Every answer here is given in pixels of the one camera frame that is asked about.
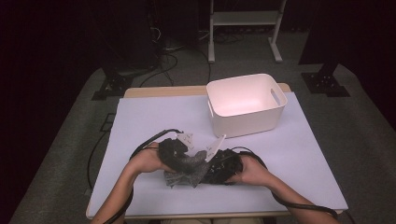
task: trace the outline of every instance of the black stand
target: black stand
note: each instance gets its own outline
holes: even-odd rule
[[[311,93],[325,93],[328,97],[350,96],[344,86],[340,86],[332,75],[338,62],[327,61],[317,73],[301,73]]]

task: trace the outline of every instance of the metal shelf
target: metal shelf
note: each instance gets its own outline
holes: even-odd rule
[[[278,11],[215,12],[213,25],[275,25]]]
[[[226,25],[274,25],[275,30],[272,37],[268,38],[271,51],[277,63],[283,62],[279,50],[276,46],[277,34],[280,23],[282,22],[283,11],[286,1],[282,0],[280,8],[277,11],[233,11],[233,12],[215,12],[213,10],[214,0],[210,1],[210,25],[209,25],[209,44],[207,58],[210,63],[215,62],[215,43],[213,42],[214,26]]]

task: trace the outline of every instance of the gray carpet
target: gray carpet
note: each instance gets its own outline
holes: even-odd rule
[[[284,59],[275,63],[266,36],[245,35],[231,45],[215,45],[216,62],[211,64],[211,80],[266,73],[277,82],[290,84],[346,198],[349,213],[359,224],[396,223],[396,133],[361,88],[354,74],[338,65],[334,72],[350,97],[311,94],[302,72],[317,72],[320,64],[298,65],[307,33],[281,33],[278,47]],[[207,44],[201,49],[207,52]],[[205,85],[208,64],[197,50],[173,53],[177,66],[169,71],[175,86]],[[163,67],[173,64],[163,58]],[[138,87],[149,75],[138,77]],[[34,181],[11,223],[89,223],[85,210],[90,200],[87,162],[95,143],[103,135],[101,126],[108,113],[115,113],[119,97],[92,101],[105,80],[101,69],[94,72],[77,98],[64,125],[54,139]],[[169,86],[164,75],[145,83]],[[92,157],[92,182],[106,151],[108,134]],[[346,214],[343,223],[351,223]],[[277,222],[296,223],[292,217]],[[130,223],[147,223],[137,220]]]

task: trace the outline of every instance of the white box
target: white box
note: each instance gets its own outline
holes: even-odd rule
[[[266,74],[211,81],[206,90],[217,137],[274,129],[288,101],[274,79]]]

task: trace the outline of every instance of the black cable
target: black cable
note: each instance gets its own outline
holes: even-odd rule
[[[93,189],[93,185],[92,185],[92,182],[91,182],[91,175],[90,175],[91,160],[92,160],[93,152],[97,149],[99,143],[101,142],[101,140],[105,137],[105,135],[106,135],[107,133],[110,133],[110,131],[104,132],[104,133],[102,134],[102,136],[100,136],[99,140],[96,142],[95,146],[93,147],[93,149],[92,149],[92,151],[91,151],[90,158],[88,159],[88,164],[87,164],[87,178],[88,178],[88,185],[90,186],[90,189]]]
[[[200,52],[204,56],[205,61],[207,63],[207,68],[208,68],[207,83],[209,83],[210,82],[210,78],[212,76],[212,68],[210,66],[209,60],[207,59],[206,54],[204,54],[200,49],[197,49],[197,48],[194,48],[194,47],[189,47],[189,46],[183,46],[183,47],[179,47],[177,49],[167,50],[166,53],[174,53],[174,52],[181,51],[181,50],[186,50],[186,49],[196,50],[196,51]]]
[[[175,61],[176,61],[175,64],[172,65],[171,67],[165,69],[165,70],[162,70],[161,72],[158,72],[158,73],[155,73],[155,74],[150,75],[150,76],[147,77],[145,80],[143,80],[142,83],[140,83],[140,86],[139,86],[139,87],[143,87],[143,85],[144,85],[149,79],[151,79],[152,77],[155,77],[155,76],[158,76],[159,74],[162,74],[162,73],[164,73],[164,72],[170,71],[170,70],[172,70],[173,68],[175,68],[175,67],[177,66],[177,57],[175,57],[175,56],[172,55],[172,54],[167,54],[167,56],[170,56],[170,57],[174,58]]]
[[[102,139],[105,137],[105,135],[107,133],[110,133],[111,128],[113,127],[113,121],[109,121],[110,116],[115,116],[116,113],[108,113],[106,115],[105,121],[102,123],[102,126],[100,127],[100,132],[103,133],[99,139],[96,141],[95,146],[93,147],[92,151],[91,151],[91,155],[88,158],[88,164],[87,164],[87,179],[88,179],[88,185],[90,186],[90,190],[93,189],[93,185],[91,182],[91,175],[90,175],[90,170],[91,170],[91,160],[92,160],[92,156],[93,153],[95,152],[95,150],[97,149],[97,147],[99,146],[99,143],[102,141]]]
[[[248,149],[248,148],[246,148],[246,147],[233,147],[232,149],[236,149],[236,148],[242,148],[242,149],[248,150],[248,152],[243,152],[243,151],[242,151],[242,152],[239,152],[239,153],[240,153],[241,155],[248,155],[248,156],[251,156],[251,157],[255,158],[265,169],[268,169],[267,166],[265,165],[265,163],[262,161],[262,159],[261,159],[259,156],[257,156],[252,150],[250,150],[250,149]],[[286,202],[286,201],[282,200],[281,198],[279,198],[279,197],[278,197],[277,195],[275,195],[273,192],[272,192],[272,195],[273,195],[274,199],[275,199],[278,203],[280,203],[280,204],[282,204],[282,205],[284,205],[284,206],[286,206],[286,207],[292,207],[292,208],[297,208],[297,209],[308,209],[308,210],[313,210],[313,211],[326,212],[326,213],[331,214],[332,217],[334,217],[335,219],[338,218],[338,214],[337,214],[334,210],[332,210],[331,208],[324,207],[324,206],[319,206],[319,205],[312,205],[312,204],[289,203],[289,202]]]
[[[163,130],[160,133],[155,134],[154,136],[150,137],[150,139],[148,139],[147,141],[145,141],[144,143],[140,144],[132,153],[131,157],[129,158],[129,160],[131,158],[133,158],[135,155],[137,155],[137,153],[139,153],[141,150],[146,149],[146,146],[150,143],[152,143],[153,141],[155,141],[156,139],[166,135],[167,133],[170,132],[174,132],[174,133],[183,133],[177,129],[167,129],[167,130]],[[105,224],[111,224],[113,222],[115,222],[117,219],[119,219],[122,214],[125,213],[125,211],[128,209],[129,205],[131,204],[132,198],[134,197],[134,188],[132,188],[132,191],[128,197],[128,199],[126,200],[126,202],[124,203],[124,205],[122,206],[122,208],[111,218],[109,218]]]
[[[346,213],[346,216],[349,217],[349,220],[352,222],[352,224],[356,224],[355,219],[353,219],[352,215],[348,211],[344,211]]]

